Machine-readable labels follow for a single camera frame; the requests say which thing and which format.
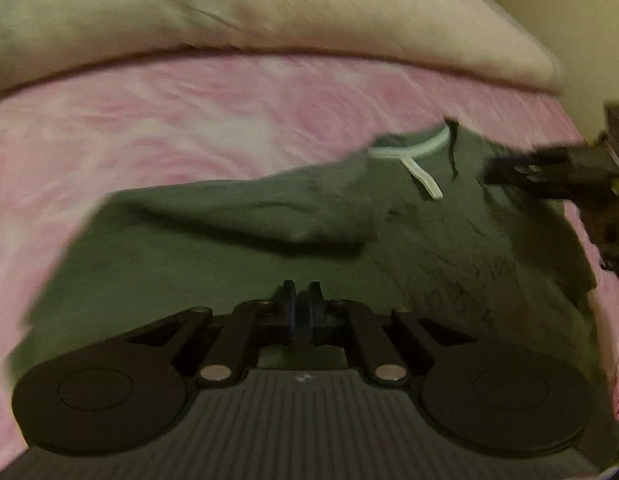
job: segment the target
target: beige cushion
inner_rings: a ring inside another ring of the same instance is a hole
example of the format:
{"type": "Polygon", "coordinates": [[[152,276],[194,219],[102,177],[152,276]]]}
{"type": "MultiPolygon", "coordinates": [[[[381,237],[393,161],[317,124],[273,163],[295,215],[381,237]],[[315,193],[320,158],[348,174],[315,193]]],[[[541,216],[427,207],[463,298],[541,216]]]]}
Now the beige cushion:
{"type": "Polygon", "coordinates": [[[0,0],[0,92],[184,46],[344,52],[560,87],[551,54],[488,0],[0,0]]]}

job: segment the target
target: ribbed gray panel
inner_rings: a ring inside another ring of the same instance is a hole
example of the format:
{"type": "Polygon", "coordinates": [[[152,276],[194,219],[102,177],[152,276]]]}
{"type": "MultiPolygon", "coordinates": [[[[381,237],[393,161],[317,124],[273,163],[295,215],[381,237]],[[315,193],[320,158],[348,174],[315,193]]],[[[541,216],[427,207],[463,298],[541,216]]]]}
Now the ribbed gray panel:
{"type": "Polygon", "coordinates": [[[202,392],[181,423],[140,449],[72,458],[32,448],[0,480],[558,480],[596,469],[574,450],[503,460],[432,430],[404,392],[355,370],[253,370],[202,392]]]}

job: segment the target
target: beige wall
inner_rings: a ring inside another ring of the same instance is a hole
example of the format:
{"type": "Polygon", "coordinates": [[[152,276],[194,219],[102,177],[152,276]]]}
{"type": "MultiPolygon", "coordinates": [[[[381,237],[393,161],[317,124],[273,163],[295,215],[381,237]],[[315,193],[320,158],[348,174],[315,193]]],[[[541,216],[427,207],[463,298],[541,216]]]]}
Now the beige wall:
{"type": "Polygon", "coordinates": [[[619,98],[619,0],[496,0],[569,71],[561,97],[585,137],[603,129],[603,101],[619,98]]]}

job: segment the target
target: screw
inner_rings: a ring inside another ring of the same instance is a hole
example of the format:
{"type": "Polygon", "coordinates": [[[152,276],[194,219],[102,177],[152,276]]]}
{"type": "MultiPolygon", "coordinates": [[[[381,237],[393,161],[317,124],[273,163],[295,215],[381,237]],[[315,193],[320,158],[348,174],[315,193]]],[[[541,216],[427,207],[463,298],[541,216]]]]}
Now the screw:
{"type": "Polygon", "coordinates": [[[206,381],[225,381],[232,376],[232,369],[225,365],[209,365],[199,375],[206,381]]]}
{"type": "Polygon", "coordinates": [[[374,374],[382,381],[400,381],[407,376],[407,370],[401,365],[387,364],[376,368],[374,374]]]}

